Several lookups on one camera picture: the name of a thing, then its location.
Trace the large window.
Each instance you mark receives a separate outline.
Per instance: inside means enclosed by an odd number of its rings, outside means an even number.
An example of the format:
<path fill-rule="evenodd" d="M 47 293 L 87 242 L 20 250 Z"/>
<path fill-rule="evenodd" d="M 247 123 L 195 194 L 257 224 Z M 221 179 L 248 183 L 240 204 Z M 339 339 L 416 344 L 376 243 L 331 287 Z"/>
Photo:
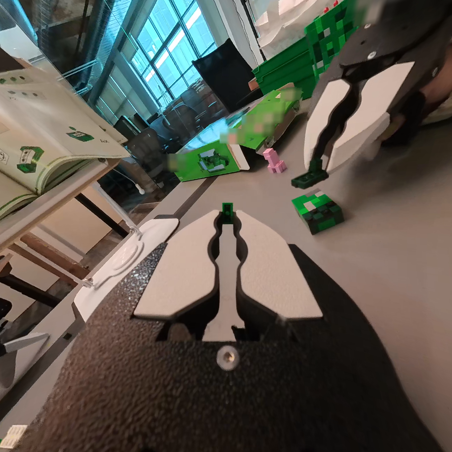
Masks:
<path fill-rule="evenodd" d="M 192 61 L 217 47 L 210 1 L 118 1 L 111 10 L 114 42 L 89 97 L 111 124 L 162 112 L 200 79 Z"/>

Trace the green lego cube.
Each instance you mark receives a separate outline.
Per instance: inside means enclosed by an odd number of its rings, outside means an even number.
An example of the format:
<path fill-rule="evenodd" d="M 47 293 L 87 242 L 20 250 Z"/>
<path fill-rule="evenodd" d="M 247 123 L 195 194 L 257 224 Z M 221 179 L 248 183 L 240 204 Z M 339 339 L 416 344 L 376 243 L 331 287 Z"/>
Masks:
<path fill-rule="evenodd" d="M 291 203 L 312 235 L 345 221 L 341 207 L 320 189 L 292 199 Z"/>

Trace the white plastic bag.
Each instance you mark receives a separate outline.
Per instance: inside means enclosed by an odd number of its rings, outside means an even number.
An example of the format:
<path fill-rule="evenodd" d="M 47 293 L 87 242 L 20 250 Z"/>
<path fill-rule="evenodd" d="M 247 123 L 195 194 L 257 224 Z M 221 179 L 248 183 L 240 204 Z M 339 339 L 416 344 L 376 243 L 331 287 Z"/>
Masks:
<path fill-rule="evenodd" d="M 270 1 L 255 22 L 260 49 L 270 58 L 288 48 L 306 35 L 305 28 L 330 5 L 331 1 L 321 0 Z"/>

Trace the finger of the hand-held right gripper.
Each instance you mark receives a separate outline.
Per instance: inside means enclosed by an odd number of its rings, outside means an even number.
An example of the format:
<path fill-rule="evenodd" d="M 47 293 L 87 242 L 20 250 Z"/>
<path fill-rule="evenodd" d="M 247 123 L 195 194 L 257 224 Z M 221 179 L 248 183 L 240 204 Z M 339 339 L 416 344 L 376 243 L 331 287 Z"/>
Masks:
<path fill-rule="evenodd" d="M 312 98 L 304 141 L 304 163 L 309 170 L 314 159 L 320 159 L 334 137 L 341 120 L 347 119 L 353 104 L 351 84 L 342 79 L 320 78 Z"/>
<path fill-rule="evenodd" d="M 391 121 L 389 106 L 414 64 L 414 61 L 398 63 L 364 84 L 357 109 L 332 145 L 326 166 L 328 174 L 336 172 L 358 155 L 369 161 L 375 158 L 381 146 L 380 136 Z"/>

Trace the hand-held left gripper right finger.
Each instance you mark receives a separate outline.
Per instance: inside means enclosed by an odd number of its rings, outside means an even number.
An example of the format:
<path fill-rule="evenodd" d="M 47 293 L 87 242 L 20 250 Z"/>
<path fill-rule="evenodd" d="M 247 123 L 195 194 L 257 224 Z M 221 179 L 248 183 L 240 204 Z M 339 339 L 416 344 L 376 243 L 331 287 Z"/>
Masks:
<path fill-rule="evenodd" d="M 280 325 L 291 330 L 323 318 L 289 244 L 276 231 L 242 210 L 234 213 L 236 309 L 246 338 L 260 340 Z"/>

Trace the dark green lego assembly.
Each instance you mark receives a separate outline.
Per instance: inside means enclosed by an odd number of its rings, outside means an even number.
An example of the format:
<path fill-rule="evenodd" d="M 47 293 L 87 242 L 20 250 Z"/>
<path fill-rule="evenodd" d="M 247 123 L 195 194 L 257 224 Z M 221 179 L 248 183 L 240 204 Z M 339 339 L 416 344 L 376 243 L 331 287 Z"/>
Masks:
<path fill-rule="evenodd" d="M 323 169 L 322 159 L 314 158 L 311 160 L 306 173 L 291 180 L 291 186 L 297 189 L 308 189 L 326 180 L 328 177 L 327 171 Z"/>

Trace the pink lego pig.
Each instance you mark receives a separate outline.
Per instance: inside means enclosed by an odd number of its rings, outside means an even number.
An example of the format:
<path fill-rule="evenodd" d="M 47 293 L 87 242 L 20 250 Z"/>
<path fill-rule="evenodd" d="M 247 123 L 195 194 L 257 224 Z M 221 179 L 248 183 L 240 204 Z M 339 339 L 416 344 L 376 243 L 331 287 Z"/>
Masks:
<path fill-rule="evenodd" d="M 273 148 L 268 148 L 263 152 L 263 157 L 268 162 L 268 171 L 272 174 L 283 173 L 287 169 L 287 166 L 283 160 Z"/>

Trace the green lego box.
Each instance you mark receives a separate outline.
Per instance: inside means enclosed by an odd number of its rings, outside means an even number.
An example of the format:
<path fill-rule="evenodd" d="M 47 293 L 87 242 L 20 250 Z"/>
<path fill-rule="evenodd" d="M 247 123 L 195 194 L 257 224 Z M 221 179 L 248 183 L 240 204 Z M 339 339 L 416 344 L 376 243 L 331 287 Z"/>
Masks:
<path fill-rule="evenodd" d="M 291 82 L 205 127 L 169 158 L 181 182 L 250 169 L 301 113 L 303 91 Z"/>

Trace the black office chair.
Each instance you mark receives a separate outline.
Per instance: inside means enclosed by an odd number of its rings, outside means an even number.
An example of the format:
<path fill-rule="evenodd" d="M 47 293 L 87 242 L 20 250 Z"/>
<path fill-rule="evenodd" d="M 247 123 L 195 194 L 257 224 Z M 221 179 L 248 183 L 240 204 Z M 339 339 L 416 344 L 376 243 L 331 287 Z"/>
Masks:
<path fill-rule="evenodd" d="M 263 97 L 259 87 L 249 87 L 254 74 L 230 38 L 192 65 L 229 113 Z"/>

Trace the white book stand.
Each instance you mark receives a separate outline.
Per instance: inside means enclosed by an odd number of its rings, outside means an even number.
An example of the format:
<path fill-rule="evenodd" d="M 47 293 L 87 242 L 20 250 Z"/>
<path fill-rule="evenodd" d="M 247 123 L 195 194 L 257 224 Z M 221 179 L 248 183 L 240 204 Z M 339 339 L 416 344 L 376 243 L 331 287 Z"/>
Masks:
<path fill-rule="evenodd" d="M 24 234 L 79 195 L 87 186 L 92 185 L 126 222 L 131 232 L 118 250 L 93 276 L 87 275 L 82 280 L 75 279 L 82 288 L 76 294 L 74 303 L 84 321 L 88 320 L 112 288 L 156 246 L 165 242 L 179 225 L 179 220 L 173 217 L 152 219 L 141 226 L 133 223 L 126 212 L 97 183 L 97 180 L 118 162 L 118 159 L 94 161 L 19 211 L 1 219 L 0 241 L 3 251 L 14 242 L 19 242 Z"/>

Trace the lego instruction booklet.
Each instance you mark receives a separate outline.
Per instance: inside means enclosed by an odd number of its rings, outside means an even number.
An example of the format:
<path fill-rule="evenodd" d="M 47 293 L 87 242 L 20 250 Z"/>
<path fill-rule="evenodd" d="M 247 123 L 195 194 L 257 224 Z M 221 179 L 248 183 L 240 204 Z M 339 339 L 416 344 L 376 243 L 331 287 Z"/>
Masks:
<path fill-rule="evenodd" d="M 98 159 L 128 156 L 60 83 L 37 68 L 0 76 L 0 217 Z"/>

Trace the black and white device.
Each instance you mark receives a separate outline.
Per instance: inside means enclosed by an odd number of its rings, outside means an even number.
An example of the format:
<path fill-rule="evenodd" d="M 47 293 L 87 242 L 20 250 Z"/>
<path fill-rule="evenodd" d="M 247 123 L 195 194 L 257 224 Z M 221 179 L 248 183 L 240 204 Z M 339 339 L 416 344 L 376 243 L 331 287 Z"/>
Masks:
<path fill-rule="evenodd" d="M 1 399 L 30 369 L 35 356 L 49 338 L 46 332 L 32 332 L 32 330 L 51 311 L 51 308 L 41 302 L 34 302 L 13 322 L 6 319 L 11 310 L 12 303 L 1 298 Z"/>

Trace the large green lego figure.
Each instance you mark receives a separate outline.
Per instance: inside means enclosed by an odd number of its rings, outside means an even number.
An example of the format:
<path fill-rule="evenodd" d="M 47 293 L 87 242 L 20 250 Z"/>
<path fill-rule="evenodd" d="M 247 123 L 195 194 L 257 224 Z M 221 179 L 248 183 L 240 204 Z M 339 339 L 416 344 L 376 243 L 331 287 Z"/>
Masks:
<path fill-rule="evenodd" d="M 359 27 L 356 5 L 355 0 L 330 2 L 305 28 L 316 82 Z"/>

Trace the white lego brick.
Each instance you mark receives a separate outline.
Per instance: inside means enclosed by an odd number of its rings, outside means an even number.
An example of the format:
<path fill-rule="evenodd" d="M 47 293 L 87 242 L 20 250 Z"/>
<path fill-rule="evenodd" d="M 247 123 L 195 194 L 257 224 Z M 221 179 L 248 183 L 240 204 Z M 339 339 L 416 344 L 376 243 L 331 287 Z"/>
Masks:
<path fill-rule="evenodd" d="M 0 447 L 2 449 L 14 449 L 20 442 L 22 436 L 27 430 L 27 425 L 12 425 L 6 434 L 6 436 L 1 440 Z"/>

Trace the wooden desk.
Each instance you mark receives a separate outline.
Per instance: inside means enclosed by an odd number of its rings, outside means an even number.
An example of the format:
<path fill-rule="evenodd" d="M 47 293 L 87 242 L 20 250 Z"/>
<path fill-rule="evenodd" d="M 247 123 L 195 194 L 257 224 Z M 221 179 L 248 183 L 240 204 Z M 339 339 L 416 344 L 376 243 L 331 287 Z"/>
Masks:
<path fill-rule="evenodd" d="M 76 278 L 82 280 L 87 277 L 89 270 L 79 263 L 76 263 L 70 257 L 58 251 L 47 242 L 38 238 L 34 234 L 28 232 L 20 238 L 19 242 L 14 242 L 9 245 L 8 250 L 14 251 L 19 256 L 36 264 L 40 268 L 58 276 L 64 280 L 71 287 L 76 287 Z M 10 257 L 1 255 L 1 278 L 2 284 L 9 288 L 29 297 L 37 302 L 40 302 L 49 308 L 55 308 L 61 300 L 54 295 L 45 292 L 38 287 L 14 276 L 13 268 L 10 263 Z"/>

